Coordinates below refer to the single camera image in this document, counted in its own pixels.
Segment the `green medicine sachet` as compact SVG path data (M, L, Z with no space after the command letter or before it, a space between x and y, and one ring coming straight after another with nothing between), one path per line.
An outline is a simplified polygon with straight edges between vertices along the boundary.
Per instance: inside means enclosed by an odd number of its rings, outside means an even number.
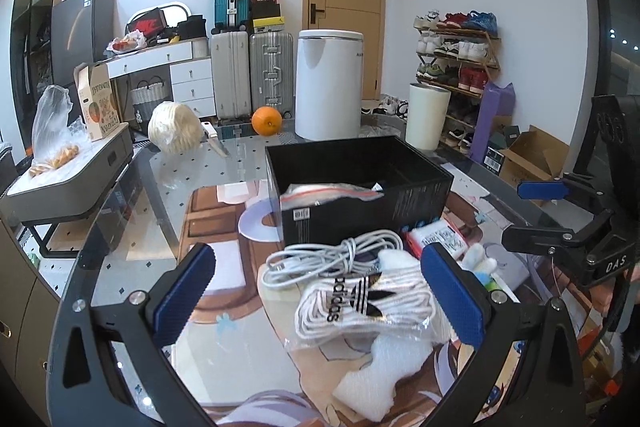
M497 284L492 284L489 289L490 299L496 305L504 305L505 303L519 303L518 297L516 297L509 288L504 288Z

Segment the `white blue plush toy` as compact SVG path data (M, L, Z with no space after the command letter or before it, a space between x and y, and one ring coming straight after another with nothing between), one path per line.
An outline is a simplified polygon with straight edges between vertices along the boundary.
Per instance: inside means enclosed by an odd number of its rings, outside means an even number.
M472 272L488 291L498 288L494 279L498 263L486 254L482 244L471 245L458 260L458 263L463 270Z

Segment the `red white tissue pack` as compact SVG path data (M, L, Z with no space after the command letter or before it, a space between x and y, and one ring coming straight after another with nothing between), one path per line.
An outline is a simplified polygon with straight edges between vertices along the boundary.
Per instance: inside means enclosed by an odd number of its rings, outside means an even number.
M442 245L454 259L459 259L469 248L463 235L445 219L412 229L405 234L405 241L410 253L418 259L423 249L433 243Z

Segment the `bagged white adidas laces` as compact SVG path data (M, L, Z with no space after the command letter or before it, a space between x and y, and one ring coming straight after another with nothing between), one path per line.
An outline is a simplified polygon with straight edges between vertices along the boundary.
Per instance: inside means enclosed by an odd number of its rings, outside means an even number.
M451 326L420 262L407 251L383 249L368 274L340 275L310 283L293 315L292 350L319 347L340 337L373 335L444 343Z

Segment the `white foam block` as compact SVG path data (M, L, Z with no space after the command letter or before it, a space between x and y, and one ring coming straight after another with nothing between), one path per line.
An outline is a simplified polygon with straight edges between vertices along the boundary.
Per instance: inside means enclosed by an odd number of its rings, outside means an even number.
M433 349L430 340L379 335L371 346L371 362L348 372L332 395L360 416L379 423L394 405L396 385L418 373Z

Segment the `open cardboard box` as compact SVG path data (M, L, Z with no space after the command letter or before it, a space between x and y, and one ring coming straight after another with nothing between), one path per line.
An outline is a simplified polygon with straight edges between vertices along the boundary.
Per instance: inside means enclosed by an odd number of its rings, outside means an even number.
M517 187L521 182L546 182L563 170L570 147L535 126L497 130L488 141L483 166L502 181Z

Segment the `purple paper bag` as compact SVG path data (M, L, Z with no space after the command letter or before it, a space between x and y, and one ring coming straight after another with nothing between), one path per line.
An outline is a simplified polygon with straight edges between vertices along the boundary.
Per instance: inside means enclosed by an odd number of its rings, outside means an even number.
M515 106L515 91L512 83L499 87L490 82L485 87L480 113L478 113L469 158L480 164L486 154L488 141L492 133L494 119L504 118L511 121Z

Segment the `small white trash bin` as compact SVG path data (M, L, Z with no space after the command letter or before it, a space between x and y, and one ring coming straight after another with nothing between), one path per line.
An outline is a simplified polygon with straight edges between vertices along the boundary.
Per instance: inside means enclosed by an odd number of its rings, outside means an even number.
M445 126L450 92L431 84L411 83L406 142L418 150L436 150Z

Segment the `wooden shoe rack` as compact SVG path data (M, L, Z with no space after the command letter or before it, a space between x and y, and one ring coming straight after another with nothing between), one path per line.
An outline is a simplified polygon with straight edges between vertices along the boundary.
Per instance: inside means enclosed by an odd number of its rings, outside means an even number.
M416 80L451 94L442 142L469 153L486 88L500 64L494 42L499 39L498 20L491 12L440 14L431 10L417 16Z

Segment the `anime printed desk mat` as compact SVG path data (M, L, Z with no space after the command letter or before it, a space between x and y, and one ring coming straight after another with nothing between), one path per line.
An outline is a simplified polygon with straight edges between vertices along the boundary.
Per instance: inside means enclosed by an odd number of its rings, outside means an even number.
M587 296L551 263L508 253L508 220L466 176L442 219L399 248L386 228L341 237L335 277L305 267L322 241L285 246L266 181L190 187L176 200L180 249L213 248L216 271L171 363L210 419L226 426L417 426L472 357L422 279L420 248L444 245L491 291L573 309L580 337L596 321Z

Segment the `grey side table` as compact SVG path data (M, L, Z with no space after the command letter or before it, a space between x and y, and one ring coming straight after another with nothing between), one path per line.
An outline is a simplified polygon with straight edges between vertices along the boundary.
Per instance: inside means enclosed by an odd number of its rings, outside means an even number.
M3 217L10 225L19 223L32 233L42 257L76 257L75 248L49 248L55 229L61 223L92 216L133 157L129 126L119 124L61 168L39 176L19 176L1 196Z

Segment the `black cardboard box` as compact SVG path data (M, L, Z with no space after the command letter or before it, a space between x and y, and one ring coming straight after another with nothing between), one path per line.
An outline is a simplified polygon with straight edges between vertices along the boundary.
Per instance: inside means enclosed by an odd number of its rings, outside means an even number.
M454 177L398 136L273 145L269 197L285 246L338 245L440 218Z

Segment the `white cylindrical appliance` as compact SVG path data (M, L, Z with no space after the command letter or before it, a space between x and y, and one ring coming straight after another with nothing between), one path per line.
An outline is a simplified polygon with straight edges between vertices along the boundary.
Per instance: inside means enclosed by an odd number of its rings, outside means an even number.
M298 35L295 133L309 141L354 139L360 132L363 34L306 29Z

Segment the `plastic bag with snacks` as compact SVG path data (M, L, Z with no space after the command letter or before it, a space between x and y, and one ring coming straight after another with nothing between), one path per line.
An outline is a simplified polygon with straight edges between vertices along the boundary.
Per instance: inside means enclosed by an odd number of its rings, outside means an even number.
M90 143L90 135L81 117L71 124L73 102L70 91L49 86L39 99L32 127L32 165L29 176L60 169L77 157Z

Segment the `orange fruit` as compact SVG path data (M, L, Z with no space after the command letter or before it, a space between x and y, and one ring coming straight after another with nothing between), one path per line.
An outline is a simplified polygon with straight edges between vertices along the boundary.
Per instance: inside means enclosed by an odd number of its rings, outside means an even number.
M253 130L261 136L271 136L280 132L283 124L281 113L271 106L260 106L252 115Z

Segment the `bagged white noodle bundle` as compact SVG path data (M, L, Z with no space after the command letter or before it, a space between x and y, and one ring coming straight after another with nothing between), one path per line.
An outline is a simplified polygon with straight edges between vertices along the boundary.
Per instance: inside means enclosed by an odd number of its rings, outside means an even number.
M197 148L204 129L186 104L165 101L157 105L148 126L150 142L166 154L179 154Z

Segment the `orange fruit carton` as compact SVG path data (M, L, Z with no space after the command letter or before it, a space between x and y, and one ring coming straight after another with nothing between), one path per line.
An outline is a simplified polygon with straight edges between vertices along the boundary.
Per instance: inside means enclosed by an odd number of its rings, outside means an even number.
M120 124L107 67L105 64L80 64L74 69L74 79L90 139L102 140Z

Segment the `silver suitcase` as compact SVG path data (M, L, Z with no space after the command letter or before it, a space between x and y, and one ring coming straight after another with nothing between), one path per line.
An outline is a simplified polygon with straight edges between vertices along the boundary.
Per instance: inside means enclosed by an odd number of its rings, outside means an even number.
M250 91L252 109L277 109L285 119L294 115L293 36L266 31L250 37Z

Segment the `wicker basket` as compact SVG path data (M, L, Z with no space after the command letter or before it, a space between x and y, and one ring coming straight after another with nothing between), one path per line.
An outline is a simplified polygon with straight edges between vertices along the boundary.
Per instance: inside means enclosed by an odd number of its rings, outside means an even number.
M141 80L137 87L130 91L132 108L134 109L134 119L138 124L148 122L154 108L160 103L168 100L170 95L170 86L167 81L149 81Z

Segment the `white suitcase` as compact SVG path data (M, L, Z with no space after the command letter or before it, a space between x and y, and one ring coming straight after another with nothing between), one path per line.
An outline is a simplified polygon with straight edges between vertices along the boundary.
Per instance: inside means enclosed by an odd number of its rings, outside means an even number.
M219 119L239 119L252 113L248 35L229 31L210 39L216 115Z

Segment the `white drawer desk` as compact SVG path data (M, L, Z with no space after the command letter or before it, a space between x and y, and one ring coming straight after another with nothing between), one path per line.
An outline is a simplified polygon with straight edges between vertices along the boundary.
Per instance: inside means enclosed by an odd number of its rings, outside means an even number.
M186 104L198 118L216 116L213 66L207 38L152 46L111 58L107 72L114 83L122 116L134 117L131 92L160 84L160 98Z

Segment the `dark grey refrigerator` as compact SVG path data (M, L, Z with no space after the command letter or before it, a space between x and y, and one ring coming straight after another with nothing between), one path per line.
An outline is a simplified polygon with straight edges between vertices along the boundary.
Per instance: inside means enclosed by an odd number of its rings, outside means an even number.
M51 16L53 81L66 87L76 66L104 59L114 38L114 0L64 0Z

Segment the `red black shoe box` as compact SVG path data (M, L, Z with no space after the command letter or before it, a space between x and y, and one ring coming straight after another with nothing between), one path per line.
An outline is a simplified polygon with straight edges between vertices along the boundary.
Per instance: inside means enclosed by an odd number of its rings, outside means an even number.
M157 37L167 27L166 17L161 8L134 16L126 26L127 32L140 31L146 40Z

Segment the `black cabinet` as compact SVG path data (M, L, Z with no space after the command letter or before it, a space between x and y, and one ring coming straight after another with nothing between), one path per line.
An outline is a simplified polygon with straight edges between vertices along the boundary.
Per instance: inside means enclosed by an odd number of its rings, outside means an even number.
M24 147L32 146L37 103L52 72L52 9L62 0L14 0L11 17L10 65L15 114Z

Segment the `white handled knife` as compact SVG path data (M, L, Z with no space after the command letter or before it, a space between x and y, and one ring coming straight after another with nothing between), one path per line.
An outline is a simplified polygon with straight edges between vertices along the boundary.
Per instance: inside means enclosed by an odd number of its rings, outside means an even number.
M205 138L210 148L214 150L221 157L228 157L229 152L224 147L224 144L218 138L218 134L214 126L208 121L202 121L201 126L204 130Z

